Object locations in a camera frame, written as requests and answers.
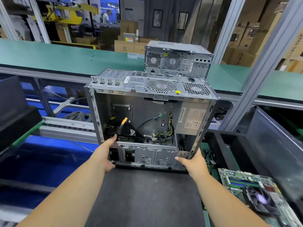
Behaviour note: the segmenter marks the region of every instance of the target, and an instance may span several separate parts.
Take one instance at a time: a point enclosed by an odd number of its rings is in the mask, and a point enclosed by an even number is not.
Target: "green work surface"
[[[144,70],[144,59],[110,52],[29,41],[0,39],[0,64],[98,75],[106,68]],[[215,90],[241,92],[251,68],[212,64],[207,81]],[[303,74],[273,71],[260,95],[303,101]]]
[[[144,70],[144,59],[127,53],[0,39],[0,64],[97,75],[106,68]]]

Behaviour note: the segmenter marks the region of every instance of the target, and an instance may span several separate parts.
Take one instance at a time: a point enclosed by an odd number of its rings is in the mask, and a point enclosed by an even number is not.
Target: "black mat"
[[[105,175],[86,227],[205,226],[198,189],[188,174],[113,169]]]

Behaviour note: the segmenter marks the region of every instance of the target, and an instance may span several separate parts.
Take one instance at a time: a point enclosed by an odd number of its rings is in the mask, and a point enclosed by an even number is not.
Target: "black fan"
[[[270,193],[263,188],[246,186],[246,195],[251,203],[250,207],[264,215],[279,215],[280,212],[275,205]]]

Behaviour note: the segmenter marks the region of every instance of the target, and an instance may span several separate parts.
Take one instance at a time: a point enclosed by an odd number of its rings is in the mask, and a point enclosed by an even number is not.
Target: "white label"
[[[186,120],[184,127],[190,128],[190,129],[199,129],[205,113],[206,113],[206,110],[191,108],[189,110],[187,120]]]
[[[287,67],[287,65],[282,65],[280,68],[280,71],[284,71],[286,67]]]
[[[181,114],[180,114],[180,117],[179,117],[179,121],[178,121],[178,122],[182,122],[183,117],[184,117],[185,110],[186,110],[186,107],[183,107],[182,110],[181,110]]]
[[[129,81],[129,79],[130,79],[130,76],[127,76],[127,77],[125,78],[125,80],[124,80],[124,83],[127,84],[128,81]]]
[[[191,63],[191,64],[190,64],[189,72],[191,72],[193,64],[194,64],[194,63]]]

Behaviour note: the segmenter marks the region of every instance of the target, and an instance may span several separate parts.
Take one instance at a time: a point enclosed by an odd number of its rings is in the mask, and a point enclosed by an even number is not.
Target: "green circuit board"
[[[274,227],[303,227],[272,178],[222,168],[218,168],[218,172],[223,186],[252,210],[254,210],[251,203],[252,198],[247,191],[248,188],[267,191],[278,211],[276,214],[268,213],[266,215],[257,212],[266,223]]]

